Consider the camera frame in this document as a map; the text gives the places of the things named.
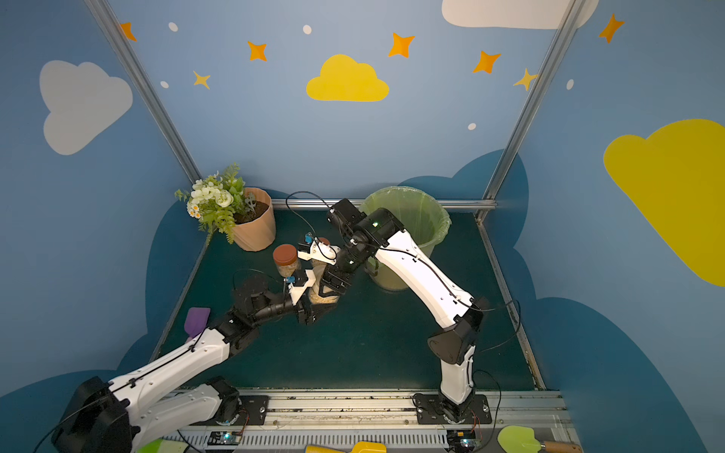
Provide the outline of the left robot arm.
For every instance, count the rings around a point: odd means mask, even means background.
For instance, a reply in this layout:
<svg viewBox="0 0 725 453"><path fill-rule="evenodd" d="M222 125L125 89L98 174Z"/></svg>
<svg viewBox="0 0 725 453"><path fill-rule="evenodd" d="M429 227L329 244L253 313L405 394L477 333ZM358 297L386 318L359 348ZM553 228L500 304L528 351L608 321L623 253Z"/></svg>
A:
<svg viewBox="0 0 725 453"><path fill-rule="evenodd" d="M234 417L239 394L222 379L174 398L168 395L244 351L262 325L288 313L312 315L300 299L315 281L312 271L299 271L275 294L264 277L253 277L230 310L188 343L110 381L92 377L83 382L50 432L53 447L60 452L136 452L190 424L221 414Z"/></svg>

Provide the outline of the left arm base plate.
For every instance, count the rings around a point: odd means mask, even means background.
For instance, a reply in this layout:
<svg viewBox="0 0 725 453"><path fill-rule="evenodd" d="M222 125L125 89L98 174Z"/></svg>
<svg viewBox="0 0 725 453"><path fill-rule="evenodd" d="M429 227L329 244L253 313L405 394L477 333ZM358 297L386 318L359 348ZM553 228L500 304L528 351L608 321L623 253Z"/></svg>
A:
<svg viewBox="0 0 725 453"><path fill-rule="evenodd" d="M263 426L270 398L264 394L236 396L226 410L224 422L230 426Z"/></svg>

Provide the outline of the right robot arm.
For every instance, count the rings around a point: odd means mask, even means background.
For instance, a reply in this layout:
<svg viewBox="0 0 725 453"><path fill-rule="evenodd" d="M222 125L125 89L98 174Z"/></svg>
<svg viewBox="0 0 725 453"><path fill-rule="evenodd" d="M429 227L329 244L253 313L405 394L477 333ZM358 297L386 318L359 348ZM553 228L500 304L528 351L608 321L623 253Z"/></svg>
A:
<svg viewBox="0 0 725 453"><path fill-rule="evenodd" d="M388 209L365 214L344 198L332 205L328 221L340 230L345 243L334 263L325 267L319 296L343 296L353 273L371 258L394 271L441 328L428 339L441 361L438 413L449 422L463 422L473 401L473 360L484 309L438 269Z"/></svg>

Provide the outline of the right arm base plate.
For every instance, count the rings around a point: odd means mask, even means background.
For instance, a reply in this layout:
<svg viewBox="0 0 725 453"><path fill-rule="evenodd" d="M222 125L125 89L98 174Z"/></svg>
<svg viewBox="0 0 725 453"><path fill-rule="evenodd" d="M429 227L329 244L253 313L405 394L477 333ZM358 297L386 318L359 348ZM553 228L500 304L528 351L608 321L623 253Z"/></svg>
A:
<svg viewBox="0 0 725 453"><path fill-rule="evenodd" d="M486 396L471 393L457 405L441 394L416 393L412 397L419 425L490 425L492 410Z"/></svg>

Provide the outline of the clear oatmeal jar front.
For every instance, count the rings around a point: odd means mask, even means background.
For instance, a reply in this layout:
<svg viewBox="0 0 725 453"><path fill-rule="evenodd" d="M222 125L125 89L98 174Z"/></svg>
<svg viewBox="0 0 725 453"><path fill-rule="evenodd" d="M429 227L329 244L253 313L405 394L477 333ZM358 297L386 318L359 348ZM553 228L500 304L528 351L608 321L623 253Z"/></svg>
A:
<svg viewBox="0 0 725 453"><path fill-rule="evenodd" d="M315 283L312 288L308 291L308 298L313 304L313 307L327 307L337 304L339 301L339 294L336 294L326 283L323 281L327 265L321 260L312 260L312 269L315 274Z"/></svg>

